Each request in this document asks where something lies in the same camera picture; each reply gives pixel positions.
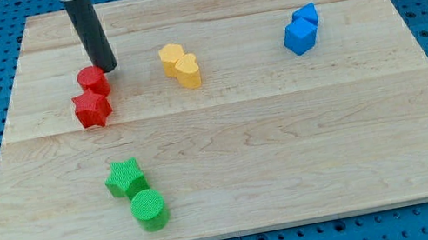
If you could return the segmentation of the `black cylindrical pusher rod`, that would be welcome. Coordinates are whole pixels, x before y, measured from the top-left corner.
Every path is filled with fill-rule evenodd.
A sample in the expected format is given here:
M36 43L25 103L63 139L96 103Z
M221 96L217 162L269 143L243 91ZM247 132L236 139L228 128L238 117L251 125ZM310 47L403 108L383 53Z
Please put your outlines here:
M113 71L116 57L91 0L64 0L63 5L91 63L105 73Z

